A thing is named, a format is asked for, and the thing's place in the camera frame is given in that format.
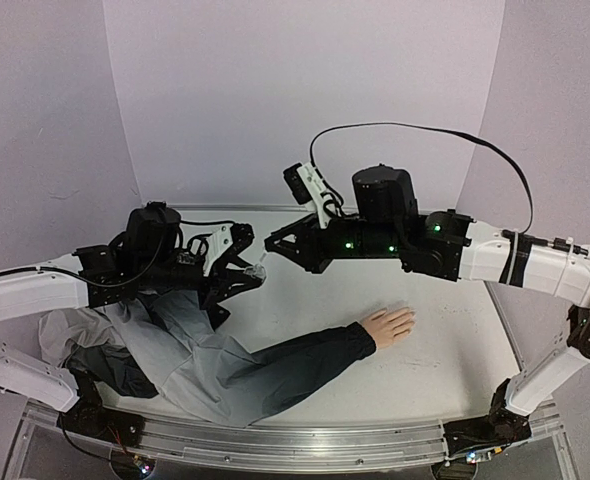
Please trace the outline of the clear nail polish bottle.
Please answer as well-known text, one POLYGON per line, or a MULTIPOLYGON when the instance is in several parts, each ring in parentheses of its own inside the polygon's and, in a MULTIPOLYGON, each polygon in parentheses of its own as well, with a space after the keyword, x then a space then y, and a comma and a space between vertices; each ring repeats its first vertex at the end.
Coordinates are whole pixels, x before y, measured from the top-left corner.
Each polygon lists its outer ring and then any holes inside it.
POLYGON ((266 279, 266 270, 262 264, 246 267, 244 269, 244 274, 259 281, 264 281, 266 279))

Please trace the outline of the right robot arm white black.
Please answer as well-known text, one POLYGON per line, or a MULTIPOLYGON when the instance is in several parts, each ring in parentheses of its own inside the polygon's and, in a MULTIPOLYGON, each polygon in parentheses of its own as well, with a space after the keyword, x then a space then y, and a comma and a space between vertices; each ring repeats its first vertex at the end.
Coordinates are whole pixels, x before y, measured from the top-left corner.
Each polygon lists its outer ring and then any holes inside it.
POLYGON ((357 211, 346 216, 312 164, 283 175, 309 213, 264 245, 309 273, 323 273, 334 260, 396 258, 408 273, 504 284, 570 302, 569 331, 498 388, 493 413, 529 416, 590 363, 590 245, 493 227, 454 210, 422 215, 403 169, 378 165, 355 173, 357 211))

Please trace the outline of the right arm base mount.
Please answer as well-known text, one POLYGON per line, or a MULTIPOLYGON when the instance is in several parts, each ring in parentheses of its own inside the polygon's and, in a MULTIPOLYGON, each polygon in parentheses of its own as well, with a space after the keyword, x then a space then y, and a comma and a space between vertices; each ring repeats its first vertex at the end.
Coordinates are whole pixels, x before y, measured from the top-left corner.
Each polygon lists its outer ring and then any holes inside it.
POLYGON ((509 383, 506 379, 496 389, 486 415, 444 424, 443 437, 449 460, 463 458, 471 452, 508 447, 531 437, 529 416, 518 415, 507 408, 505 397, 509 383))

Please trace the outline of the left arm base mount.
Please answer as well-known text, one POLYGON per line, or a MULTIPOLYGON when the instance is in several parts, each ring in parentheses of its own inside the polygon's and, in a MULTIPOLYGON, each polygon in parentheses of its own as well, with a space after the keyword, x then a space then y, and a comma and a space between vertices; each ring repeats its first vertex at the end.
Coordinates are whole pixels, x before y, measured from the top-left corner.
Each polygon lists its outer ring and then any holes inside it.
POLYGON ((105 407, 91 378, 77 376, 76 382, 79 399, 68 411, 60 412, 57 420, 66 442, 84 455, 106 461, 119 479, 148 479, 154 471, 155 461, 133 451, 140 446, 145 418, 105 407), (110 442, 113 449, 107 457, 93 453, 76 444, 71 433, 110 442))

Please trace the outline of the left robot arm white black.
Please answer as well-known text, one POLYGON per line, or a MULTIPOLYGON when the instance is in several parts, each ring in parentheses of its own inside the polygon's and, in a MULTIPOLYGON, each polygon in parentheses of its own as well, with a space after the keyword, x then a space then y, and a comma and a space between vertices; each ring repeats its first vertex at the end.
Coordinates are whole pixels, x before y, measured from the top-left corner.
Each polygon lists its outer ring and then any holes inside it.
MULTIPOLYGON (((241 253, 254 241, 251 225, 230 220, 212 223, 212 232, 185 240, 186 222, 163 202, 133 210, 125 230, 107 245, 77 249, 35 265, 0 271, 0 322, 58 309, 103 307, 147 288, 188 288, 198 305, 221 325, 229 316, 219 304, 260 287, 263 266, 241 253)), ((83 397, 66 368, 9 347, 0 340, 0 388, 69 412, 91 437, 106 433, 108 411, 83 397)))

